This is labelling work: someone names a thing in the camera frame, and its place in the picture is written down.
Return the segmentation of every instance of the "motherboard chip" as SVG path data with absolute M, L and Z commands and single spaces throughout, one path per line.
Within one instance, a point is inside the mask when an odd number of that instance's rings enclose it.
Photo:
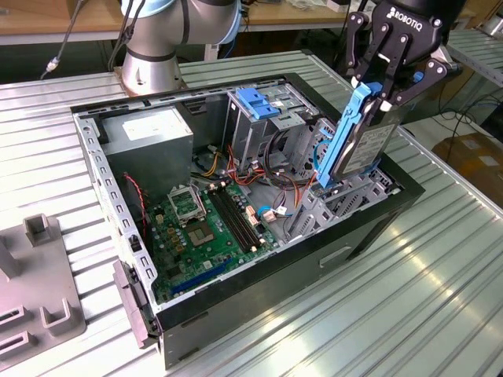
M 171 267 L 166 271 L 167 276 L 171 279 L 172 277 L 175 277 L 177 275 L 180 275 L 182 271 L 180 270 L 180 267 L 177 265 L 175 267 Z
M 189 235 L 192 244 L 196 247 L 215 239 L 215 235 L 206 221 L 187 225 L 185 231 Z

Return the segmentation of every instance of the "red cable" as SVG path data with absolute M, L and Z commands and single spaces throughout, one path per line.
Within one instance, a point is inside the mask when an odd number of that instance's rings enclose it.
M 136 183 L 136 181 L 133 178 L 131 178 L 127 174 L 124 174 L 124 177 L 133 184 L 134 188 L 136 189 L 136 192 L 138 193 L 138 196 L 140 197 L 141 219 L 143 220 L 143 239 L 145 240 L 147 238 L 147 221 L 145 215 L 145 203 L 143 202 L 143 195 L 141 194 L 140 186 L 138 186 L 138 183 Z

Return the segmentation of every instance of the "robotic arm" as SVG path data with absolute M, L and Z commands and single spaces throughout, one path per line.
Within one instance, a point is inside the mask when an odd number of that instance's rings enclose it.
M 403 106 L 460 72 L 445 44 L 465 2 L 383 0 L 372 23 L 364 13 L 350 13 L 346 65 L 355 91 L 318 170 L 321 185 L 371 169 L 399 123 L 389 113 L 391 107 Z M 369 29 L 372 41 L 359 54 L 358 42 Z M 420 64 L 422 72 L 416 71 Z
M 125 16 L 128 7 L 130 17 L 141 7 L 122 68 L 123 83 L 135 94 L 180 89 L 175 47 L 229 43 L 241 20 L 240 0 L 123 0 Z

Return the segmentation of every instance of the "cardboard box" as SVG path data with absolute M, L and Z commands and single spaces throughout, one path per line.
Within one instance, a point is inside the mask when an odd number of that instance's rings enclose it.
M 451 138 L 433 152 L 446 161 Z M 503 208 L 503 151 L 482 134 L 455 137 L 448 164 L 478 190 Z
M 0 8 L 70 19 L 77 2 L 78 0 L 0 0 Z

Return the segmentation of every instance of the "metal workbench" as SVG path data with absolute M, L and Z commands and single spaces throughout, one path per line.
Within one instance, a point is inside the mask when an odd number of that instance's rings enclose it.
M 454 59 L 503 86 L 503 40 L 479 30 L 456 30 L 450 33 L 447 48 Z
M 182 65 L 190 86 L 294 71 L 342 110 L 351 89 L 315 57 Z M 116 251 L 68 107 L 124 97 L 112 74 L 0 86 L 0 228 L 55 214 L 87 322 L 2 374 L 163 375 L 112 279 Z M 199 375 L 488 375 L 503 368 L 501 210 L 406 133 L 388 155 L 426 189 L 365 254 L 170 371 Z

